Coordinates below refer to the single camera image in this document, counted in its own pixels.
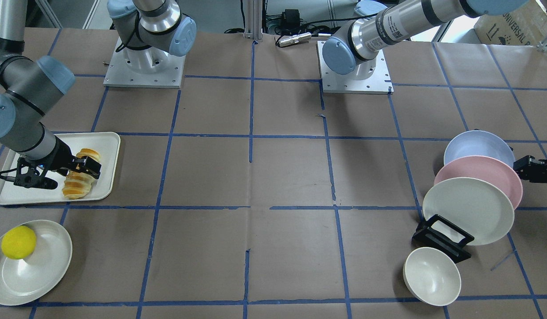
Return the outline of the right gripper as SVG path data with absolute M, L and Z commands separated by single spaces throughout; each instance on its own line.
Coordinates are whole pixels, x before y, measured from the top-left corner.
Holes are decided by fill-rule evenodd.
M 70 171 L 80 172 L 99 179 L 102 165 L 91 156 L 78 158 L 70 147 L 56 136 L 44 136 L 36 147 L 18 152 L 14 185 L 24 188 L 54 190 L 58 182 L 47 178 L 47 172 L 54 171 L 67 176 Z

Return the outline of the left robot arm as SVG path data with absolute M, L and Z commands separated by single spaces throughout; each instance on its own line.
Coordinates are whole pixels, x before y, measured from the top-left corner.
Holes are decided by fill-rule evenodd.
M 361 0 L 352 18 L 344 20 L 318 47 L 321 71 L 345 84 L 371 77 L 383 48 L 450 22 L 460 16 L 501 16 L 524 6 L 524 0 L 406 0 L 387 7 Z

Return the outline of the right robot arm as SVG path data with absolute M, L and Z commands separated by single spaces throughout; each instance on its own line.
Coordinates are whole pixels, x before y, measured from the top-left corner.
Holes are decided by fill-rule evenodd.
M 195 21 L 182 12 L 176 0 L 109 0 L 107 11 L 121 40 L 118 52 L 161 52 L 185 56 L 194 45 Z M 8 170 L 0 179 L 25 188 L 54 190 L 47 177 L 84 174 L 101 176 L 101 163 L 92 155 L 74 156 L 70 147 L 53 135 L 41 118 L 75 83 L 75 75 L 52 56 L 32 61 L 23 55 L 26 0 L 0 0 L 0 143 L 18 153 L 14 176 Z

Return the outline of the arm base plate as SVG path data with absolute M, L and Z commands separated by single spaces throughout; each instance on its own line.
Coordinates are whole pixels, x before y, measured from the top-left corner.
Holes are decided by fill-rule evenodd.
M 186 57 L 177 57 L 157 48 L 114 52 L 103 84 L 120 88 L 180 89 Z
M 322 49 L 325 42 L 317 43 L 320 74 L 325 93 L 393 93 L 393 84 L 383 50 L 375 59 L 364 62 L 352 73 L 340 75 L 332 71 L 324 61 Z

